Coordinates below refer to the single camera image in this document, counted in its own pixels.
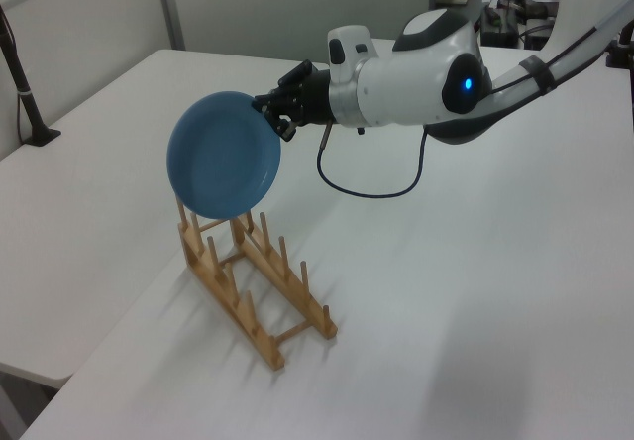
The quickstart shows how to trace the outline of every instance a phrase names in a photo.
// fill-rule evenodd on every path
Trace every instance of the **white wall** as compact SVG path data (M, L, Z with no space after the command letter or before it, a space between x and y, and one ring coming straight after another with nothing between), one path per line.
M28 0L6 14L47 124L153 51L169 48L160 0ZM0 58L0 159L18 147L15 99Z
M325 61L330 29L394 39L430 0L175 0L189 51Z

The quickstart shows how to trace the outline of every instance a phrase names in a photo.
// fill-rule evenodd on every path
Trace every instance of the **white table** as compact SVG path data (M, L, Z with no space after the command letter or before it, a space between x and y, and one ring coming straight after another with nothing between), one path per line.
M493 75L527 55L482 54ZM159 57L192 92L259 91L285 67ZM308 330L271 372L176 254L24 439L631 440L627 82L600 61L471 143L430 139L419 187L392 201L321 183L320 130L300 130L257 210L295 266L307 260L336 340ZM402 187L420 130L335 129L325 170L358 190ZM247 285L264 325L282 331L296 318L260 281Z
M0 162L0 371L63 385L180 247L165 170L180 115L295 65L212 58L205 72L157 52L57 122L60 138Z

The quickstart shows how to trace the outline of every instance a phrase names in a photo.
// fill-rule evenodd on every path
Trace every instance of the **black strap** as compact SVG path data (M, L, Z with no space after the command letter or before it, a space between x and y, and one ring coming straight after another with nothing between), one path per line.
M520 61L519 66L528 71L529 75L535 79L535 83L539 86L542 96L557 88L557 82L555 81L553 73L551 73L548 66L535 55L531 55L525 60Z

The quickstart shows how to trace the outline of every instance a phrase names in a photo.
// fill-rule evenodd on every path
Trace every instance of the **blue plate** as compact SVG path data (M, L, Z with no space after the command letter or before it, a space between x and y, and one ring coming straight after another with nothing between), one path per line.
M176 196L198 215L237 217L273 184L279 136L252 101L244 93L214 93L176 123L167 147L167 174Z

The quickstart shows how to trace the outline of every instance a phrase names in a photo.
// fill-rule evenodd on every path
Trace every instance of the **wooden peg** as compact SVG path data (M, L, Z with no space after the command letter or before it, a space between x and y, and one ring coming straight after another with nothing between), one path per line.
M247 303L247 310L249 311L249 317L254 325L251 333L255 336L258 333L258 329L260 328L260 323L258 322L258 318L256 317L256 308L254 307L254 299L251 296L251 292L247 291L245 293L245 302Z
M290 276L290 266L288 265L288 253L286 252L286 242L283 237L279 238L279 251L281 252L282 278L284 282L288 282Z
M231 236L234 239L234 245L236 247L240 247L240 244L245 241L244 225L237 217L235 219L231 219L229 221L229 225L231 227Z
M277 349L275 337L272 335L268 336L268 342L270 344L270 360L274 365L276 365L277 361L279 360L279 349Z
M326 328L326 331L329 331L330 326L333 324L333 320L330 319L330 307L328 307L327 304L324 304L322 312L324 313L324 328Z
M254 231L254 217L251 210L247 212L247 231L251 234Z
M306 301L310 299L310 288L308 286L308 270L306 269L306 262L302 261L301 265L301 282L304 286L304 296Z
M202 245L202 236L200 235L200 226L198 225L198 216L191 212L191 226L194 229L194 237L196 238L196 248L198 249L198 256L202 255L205 251Z
M227 264L225 266L225 270L227 272L227 282L229 286L229 291L233 296L233 306L234 308L238 307L238 303L240 302L240 295L238 294L238 288L236 287L236 278L234 277L234 268L231 264Z
M264 254L268 255L270 252L270 238L268 237L268 226L266 224L266 216L263 212L260 213L260 224L262 225L262 233L264 235Z
M221 271L220 264L218 263L218 253L216 252L216 245L214 244L214 238L207 237L207 245L209 246L209 254L211 255L211 263L214 266L216 274Z
M176 197L176 205L178 206L178 214L180 215L180 228L185 230L189 227L189 224L187 223L187 216L185 215L185 207L182 205L182 202L180 202L178 197Z

